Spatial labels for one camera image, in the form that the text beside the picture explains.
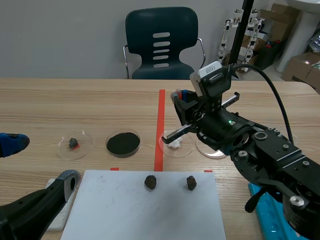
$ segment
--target black soil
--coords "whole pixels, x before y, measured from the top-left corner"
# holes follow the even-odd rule
[[[140,139],[132,132],[122,132],[109,139],[106,148],[116,155],[130,154],[137,149]]]

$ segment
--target white pedestal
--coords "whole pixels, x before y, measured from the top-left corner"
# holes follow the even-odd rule
[[[291,40],[286,46],[276,70],[283,73],[293,56],[303,54],[307,48],[311,36],[314,34],[320,20],[320,14],[302,12],[301,21],[298,24]]]

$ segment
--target blue tray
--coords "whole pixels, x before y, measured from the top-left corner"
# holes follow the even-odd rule
[[[259,192],[260,187],[248,184],[251,195]],[[264,240],[308,240],[299,236],[286,222],[282,203],[274,200],[267,192],[260,197],[255,208]]]

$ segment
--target chair leg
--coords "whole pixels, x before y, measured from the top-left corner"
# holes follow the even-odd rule
[[[204,66],[204,64],[205,64],[205,61],[206,61],[205,47],[204,47],[204,43],[202,42],[202,39],[199,38],[199,37],[198,37],[197,39],[198,39],[198,41],[199,41],[200,44],[201,44],[202,53],[203,53],[203,62],[202,62],[202,65],[201,65],[201,67],[200,67],[200,68],[202,68],[202,67]]]
[[[125,60],[126,79],[129,79],[129,68],[128,68],[127,56],[126,56],[126,48],[127,47],[128,47],[128,45],[123,46],[123,54],[124,54],[124,60]]]

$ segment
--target blue object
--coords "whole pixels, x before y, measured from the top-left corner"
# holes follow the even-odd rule
[[[191,8],[157,7],[132,11],[125,19],[125,33],[129,52],[140,55],[142,60],[132,79],[190,79],[194,70],[180,61],[180,52],[195,46],[197,40],[202,44],[198,39],[198,17]],[[160,42],[166,45],[157,46]]]
[[[248,188],[251,195],[255,195],[261,189],[252,183],[248,184]],[[282,203],[277,202],[267,192],[260,197],[255,210],[264,240],[308,240],[297,235],[286,222]]]
[[[182,91],[181,91],[182,101],[187,102],[187,93],[188,93],[188,90],[182,90]]]
[[[0,157],[5,158],[24,150],[30,139],[23,134],[0,133]]]

